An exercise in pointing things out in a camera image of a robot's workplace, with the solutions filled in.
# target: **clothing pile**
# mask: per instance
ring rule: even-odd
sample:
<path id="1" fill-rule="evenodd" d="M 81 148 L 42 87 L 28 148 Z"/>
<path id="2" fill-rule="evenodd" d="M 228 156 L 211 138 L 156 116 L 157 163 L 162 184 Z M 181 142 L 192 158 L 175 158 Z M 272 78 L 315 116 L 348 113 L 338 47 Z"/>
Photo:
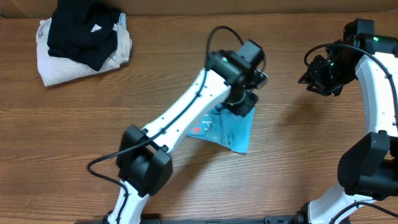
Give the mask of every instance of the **clothing pile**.
<path id="1" fill-rule="evenodd" d="M 37 68 L 45 86 L 119 68 L 132 40 L 126 15 L 99 0 L 58 0 L 36 34 Z"/>

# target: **folded cloth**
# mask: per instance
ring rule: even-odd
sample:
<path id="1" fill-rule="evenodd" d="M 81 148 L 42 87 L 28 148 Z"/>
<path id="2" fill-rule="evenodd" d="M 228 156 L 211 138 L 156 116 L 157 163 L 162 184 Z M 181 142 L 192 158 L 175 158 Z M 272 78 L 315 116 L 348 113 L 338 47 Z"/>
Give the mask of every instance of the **folded cloth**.
<path id="1" fill-rule="evenodd" d="M 187 134 L 230 148 L 234 152 L 248 153 L 254 108 L 243 118 L 228 110 L 213 109 Z"/>
<path id="2" fill-rule="evenodd" d="M 113 28 L 119 15 L 120 11 L 100 0 L 58 0 L 47 41 L 49 55 L 70 58 L 99 71 L 118 46 Z"/>
<path id="3" fill-rule="evenodd" d="M 36 34 L 37 42 L 37 69 L 43 79 L 45 86 L 55 85 L 69 80 L 73 80 L 88 75 L 107 72 L 119 68 L 120 64 L 128 62 L 132 41 L 126 29 L 126 15 L 120 14 L 117 24 L 117 49 L 105 60 L 99 71 L 95 71 L 89 66 L 75 62 L 69 58 L 49 56 L 47 38 L 52 19 L 40 21 L 40 27 Z"/>

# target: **wooden table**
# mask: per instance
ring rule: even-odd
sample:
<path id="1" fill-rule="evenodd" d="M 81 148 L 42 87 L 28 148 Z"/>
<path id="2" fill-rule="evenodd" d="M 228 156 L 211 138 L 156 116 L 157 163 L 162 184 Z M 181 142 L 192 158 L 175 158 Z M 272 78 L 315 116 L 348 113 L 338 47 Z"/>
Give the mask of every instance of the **wooden table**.
<path id="1" fill-rule="evenodd" d="M 269 83 L 259 102 L 247 155 L 186 138 L 174 174 L 144 210 L 164 219 L 293 215 L 337 180 L 341 155 L 364 134 L 359 83 L 322 97 L 297 80 L 303 56 L 333 42 L 361 17 L 377 34 L 398 36 L 396 12 L 130 17 L 131 61 L 105 75 L 45 88 L 36 67 L 38 19 L 0 20 L 0 223 L 73 223 L 112 210 L 119 187 L 86 164 L 117 151 L 123 131 L 165 111 L 203 66 L 209 31 L 227 25 L 267 55 Z M 238 49 L 220 31 L 212 49 Z M 116 177 L 114 160 L 95 166 Z M 396 198 L 377 202 L 398 212 Z M 354 223 L 396 223 L 371 208 Z"/>

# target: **cable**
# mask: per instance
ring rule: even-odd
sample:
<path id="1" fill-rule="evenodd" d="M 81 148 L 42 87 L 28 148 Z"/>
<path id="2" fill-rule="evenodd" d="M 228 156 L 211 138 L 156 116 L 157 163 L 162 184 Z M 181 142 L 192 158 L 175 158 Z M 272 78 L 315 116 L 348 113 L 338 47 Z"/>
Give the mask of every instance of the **cable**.
<path id="1" fill-rule="evenodd" d="M 361 52 L 362 54 L 365 54 L 366 56 L 368 56 L 370 59 L 372 59 L 383 70 L 383 72 L 386 74 L 386 77 L 389 80 L 390 86 L 391 86 L 392 99 L 394 100 L 394 114 L 395 114 L 395 119 L 396 119 L 396 127 L 397 127 L 397 131 L 398 131 L 398 99 L 397 99 L 397 90 L 396 90 L 396 86 L 394 84 L 394 81 L 392 79 L 392 75 L 388 72 L 388 69 L 375 56 L 371 55 L 367 51 L 359 49 L 359 48 L 351 46 L 351 45 L 337 44 L 337 43 L 321 44 L 321 45 L 318 45 L 318 46 L 312 48 L 311 50 L 309 50 L 304 56 L 304 64 L 306 66 L 309 66 L 309 64 L 307 62 L 307 57 L 312 52 L 314 52 L 315 50 L 320 49 L 322 47 L 341 47 L 341 48 L 348 48 L 348 49 L 356 50 L 357 52 Z"/>
<path id="2" fill-rule="evenodd" d="M 131 151 L 131 150 L 135 150 L 135 149 L 140 148 L 140 147 L 145 147 L 145 146 L 148 145 L 151 141 L 153 141 L 155 138 L 157 138 L 157 137 L 159 137 L 161 134 L 165 133 L 165 131 L 166 131 L 171 125 L 173 125 L 174 122 L 176 122 L 176 121 L 189 109 L 189 107 L 191 107 L 191 105 L 195 102 L 195 100 L 196 100 L 198 97 L 200 97 L 200 93 L 201 93 L 201 91 L 202 91 L 202 89 L 203 89 L 203 87 L 204 87 L 204 85 L 205 85 L 206 77 L 207 77 L 207 71 L 208 71 L 208 69 L 209 69 L 209 68 L 208 68 L 208 61 L 209 61 L 210 42 L 211 42 L 211 39 L 213 38 L 214 33 L 215 33 L 216 31 L 220 30 L 220 29 L 226 29 L 226 30 L 232 32 L 232 33 L 236 36 L 236 38 L 239 40 L 239 42 L 241 43 L 241 45 L 243 45 L 242 38 L 239 36 L 239 34 L 238 34 L 235 30 L 233 30 L 233 29 L 231 29 L 231 28 L 229 28 L 229 27 L 227 27 L 227 26 L 218 26 L 218 27 L 215 27 L 215 28 L 210 32 L 210 34 L 209 34 L 209 36 L 208 36 L 208 38 L 207 38 L 207 42 L 206 42 L 205 73 L 204 73 L 204 75 L 203 75 L 203 81 L 202 81 L 202 83 L 201 83 L 201 85 L 200 85 L 200 87 L 199 87 L 199 90 L 197 91 L 196 95 L 192 98 L 191 102 L 189 102 L 189 104 L 188 104 L 188 105 L 187 105 L 187 106 L 186 106 L 186 107 L 173 119 L 173 120 L 171 120 L 164 128 L 162 128 L 158 133 L 156 133 L 155 135 L 153 135 L 152 137 L 150 137 L 148 140 L 146 140 L 146 141 L 144 141 L 144 142 L 142 142 L 142 143 L 139 143 L 139 144 L 137 144 L 137 145 L 135 145 L 135 146 L 133 146 L 133 147 L 129 147 L 129 148 L 127 148 L 127 149 L 124 149 L 124 150 L 122 150 L 122 151 L 114 152 L 114 153 L 108 154 L 108 155 L 106 155 L 106 156 L 102 156 L 102 157 L 97 158 L 97 159 L 95 159 L 95 160 L 93 160 L 93 161 L 91 161 L 91 162 L 89 162 L 89 163 L 87 164 L 87 170 L 88 170 L 89 173 L 93 174 L 93 175 L 96 176 L 96 177 L 102 178 L 102 179 L 104 179 L 104 180 L 108 180 L 108 181 L 110 181 L 110 182 L 112 182 L 112 183 L 114 183 L 114 184 L 117 184 L 117 185 L 119 185 L 120 187 L 123 188 L 123 190 L 124 190 L 124 192 L 125 192 L 125 194 L 124 194 L 124 201 L 123 201 L 123 204 L 121 205 L 121 207 L 120 207 L 120 209 L 119 209 L 118 217 L 116 218 L 116 223 L 117 223 L 117 224 L 119 224 L 119 222 L 120 222 L 120 218 L 121 218 L 121 214 L 122 214 L 123 208 L 124 208 L 124 206 L 126 205 L 127 199 L 128 199 L 128 196 L 129 196 L 129 192 L 128 192 L 128 190 L 127 190 L 127 187 L 126 187 L 124 184 L 120 183 L 119 181 L 117 181 L 117 180 L 115 180 L 115 179 L 112 179 L 112 178 L 110 178 L 110 177 L 107 177 L 107 176 L 105 176 L 105 175 L 102 175 L 102 174 L 99 174 L 99 173 L 93 171 L 93 170 L 91 169 L 91 166 L 94 165 L 94 164 L 96 164 L 96 163 L 98 163 L 98 162 L 101 162 L 101 161 L 104 161 L 104 160 L 107 160 L 107 159 L 110 159 L 110 158 L 113 158 L 113 157 L 116 157 L 116 156 L 120 156 L 121 154 L 127 153 L 127 152 L 129 152 L 129 151 Z"/>
<path id="3" fill-rule="evenodd" d="M 335 216 L 330 220 L 330 223 L 329 223 L 329 224 L 335 224 L 335 222 L 337 221 L 337 219 L 339 219 L 340 216 L 342 216 L 344 213 L 346 213 L 348 210 L 352 209 L 353 207 L 358 207 L 358 208 L 359 208 L 360 205 L 366 205 L 366 206 L 375 208 L 375 209 L 377 209 L 377 210 L 379 210 L 379 211 L 382 211 L 382 212 L 384 212 L 384 213 L 386 213 L 386 214 L 388 214 L 388 215 L 390 215 L 390 216 L 392 216 L 392 217 L 398 218 L 398 214 L 396 214 L 396 213 L 394 213 L 394 212 L 391 212 L 391 211 L 388 211 L 387 209 L 382 208 L 382 207 L 380 207 L 380 206 L 373 205 L 372 203 L 367 203 L 367 202 L 354 202 L 354 203 L 352 203 L 351 205 L 348 205 L 347 207 L 345 207 L 344 209 L 342 209 L 339 213 L 337 213 L 337 215 L 335 215 Z"/>

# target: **black cable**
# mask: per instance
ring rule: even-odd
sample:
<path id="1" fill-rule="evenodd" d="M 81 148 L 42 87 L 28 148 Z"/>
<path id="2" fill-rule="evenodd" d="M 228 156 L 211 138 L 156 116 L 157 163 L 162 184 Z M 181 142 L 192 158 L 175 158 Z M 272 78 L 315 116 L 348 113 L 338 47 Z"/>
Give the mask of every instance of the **black cable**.
<path id="1" fill-rule="evenodd" d="M 390 215 L 390 216 L 393 216 L 393 217 L 398 218 L 398 214 L 396 214 L 396 213 L 394 213 L 394 212 L 391 212 L 391 211 L 388 211 L 387 209 L 382 208 L 382 207 L 380 207 L 380 206 L 373 205 L 372 203 L 367 203 L 367 202 L 354 202 L 354 203 L 352 203 L 351 205 L 348 205 L 347 207 L 345 207 L 344 209 L 342 209 L 339 213 L 337 213 L 337 215 L 335 215 L 335 216 L 330 220 L 330 223 L 329 223 L 329 224 L 335 224 L 336 220 L 339 219 L 340 216 L 342 216 L 344 213 L 346 213 L 348 210 L 352 209 L 353 207 L 358 207 L 358 208 L 359 208 L 360 205 L 366 205 L 366 206 L 375 208 L 375 209 L 377 209 L 377 210 L 379 210 L 379 211 L 382 211 L 382 212 L 384 212 L 384 213 L 386 213 L 386 214 L 388 214 L 388 215 Z"/>
<path id="2" fill-rule="evenodd" d="M 108 181 L 110 181 L 110 182 L 112 182 L 112 183 L 114 183 L 114 184 L 117 184 L 117 185 L 119 185 L 120 187 L 123 188 L 123 190 L 124 190 L 124 192 L 125 192 L 125 194 L 124 194 L 124 201 L 123 201 L 122 206 L 121 206 L 120 209 L 119 209 L 118 217 L 116 218 L 116 223 L 117 223 L 117 224 L 119 224 L 119 222 L 120 222 L 120 218 L 121 218 L 121 214 L 122 214 L 123 208 L 124 208 L 124 206 L 126 205 L 127 199 L 128 199 L 128 196 L 129 196 L 129 192 L 128 192 L 128 190 L 127 190 L 127 187 L 126 187 L 124 184 L 120 183 L 119 181 L 117 181 L 117 180 L 115 180 L 115 179 L 112 179 L 112 178 L 110 178 L 110 177 L 107 177 L 107 176 L 105 176 L 105 175 L 102 175 L 102 174 L 99 174 L 99 173 L 93 171 L 93 170 L 91 169 L 91 166 L 94 165 L 94 164 L 96 164 L 96 163 L 98 163 L 98 162 L 101 162 L 101 161 L 104 161 L 104 160 L 107 160 L 107 159 L 110 159 L 110 158 L 113 158 L 113 157 L 116 157 L 116 156 L 120 156 L 121 154 L 127 153 L 127 152 L 129 152 L 129 151 L 131 151 L 131 150 L 135 150 L 135 149 L 137 149 L 137 148 L 147 146 L 147 145 L 148 145 L 151 141 L 153 141 L 155 138 L 157 138 L 157 137 L 159 137 L 161 134 L 165 133 L 165 131 L 166 131 L 171 125 L 173 125 L 174 122 L 176 122 L 176 121 L 189 109 L 189 107 L 191 107 L 191 105 L 195 102 L 195 100 L 196 100 L 198 97 L 200 97 L 200 93 L 201 93 L 201 91 L 202 91 L 202 89 L 203 89 L 203 87 L 204 87 L 204 85 L 205 85 L 206 77 L 207 77 L 207 71 L 208 71 L 208 69 L 209 69 L 209 68 L 208 68 L 208 61 L 209 61 L 210 42 L 211 42 L 211 39 L 213 38 L 214 33 L 215 33 L 216 31 L 220 30 L 220 29 L 226 29 L 226 30 L 232 32 L 232 33 L 236 36 L 236 38 L 238 38 L 238 40 L 239 40 L 239 42 L 241 43 L 241 45 L 243 45 L 242 38 L 239 36 L 239 34 L 238 34 L 235 30 L 232 30 L 231 28 L 229 28 L 229 27 L 227 27 L 227 26 L 218 26 L 218 27 L 215 27 L 215 28 L 210 32 L 210 34 L 209 34 L 209 36 L 208 36 L 208 38 L 207 38 L 207 42 L 206 42 L 205 74 L 203 75 L 203 81 L 202 81 L 202 83 L 201 83 L 201 85 L 200 85 L 200 87 L 199 87 L 199 90 L 198 90 L 198 92 L 196 93 L 196 95 L 193 97 L 192 101 L 189 102 L 189 104 L 188 104 L 188 105 L 187 105 L 187 106 L 186 106 L 186 107 L 173 119 L 173 120 L 171 120 L 164 128 L 162 128 L 158 133 L 156 133 L 155 135 L 153 135 L 152 137 L 150 137 L 148 140 L 146 140 L 146 141 L 144 141 L 144 142 L 142 142 L 142 143 L 139 143 L 139 144 L 137 144 L 137 145 L 135 145 L 135 146 L 133 146 L 133 147 L 124 149 L 124 150 L 122 150 L 122 151 L 114 152 L 114 153 L 108 154 L 108 155 L 106 155 L 106 156 L 102 156 L 102 157 L 97 158 L 97 159 L 95 159 L 95 160 L 93 160 L 93 161 L 91 161 L 91 162 L 89 162 L 89 163 L 87 164 L 87 170 L 88 170 L 88 172 L 90 172 L 91 174 L 93 174 L 93 175 L 96 176 L 96 177 L 102 178 L 102 179 L 104 179 L 104 180 L 108 180 Z"/>
<path id="3" fill-rule="evenodd" d="M 306 64 L 306 66 L 309 66 L 308 62 L 307 62 L 307 57 L 314 52 L 317 49 L 320 49 L 322 47 L 341 47 L 341 48 L 348 48 L 348 49 L 353 49 L 356 50 L 357 52 L 361 52 L 362 54 L 365 54 L 366 56 L 368 56 L 370 59 L 372 59 L 380 68 L 381 70 L 383 70 L 383 72 L 386 74 L 387 79 L 390 82 L 390 86 L 391 86 L 391 92 L 392 92 L 392 99 L 394 100 L 394 114 L 395 114 L 395 119 L 396 119 L 396 127 L 398 130 L 398 99 L 397 99 L 397 90 L 396 90 L 396 86 L 394 84 L 394 81 L 392 79 L 392 75 L 388 72 L 388 69 L 373 55 L 371 55 L 370 53 L 368 53 L 365 50 L 359 49 L 357 47 L 348 45 L 348 44 L 337 44 L 337 43 L 331 43 L 331 44 L 321 44 L 318 45 L 314 48 L 312 48 L 311 50 L 309 50 L 305 56 L 304 56 L 304 63 Z"/>

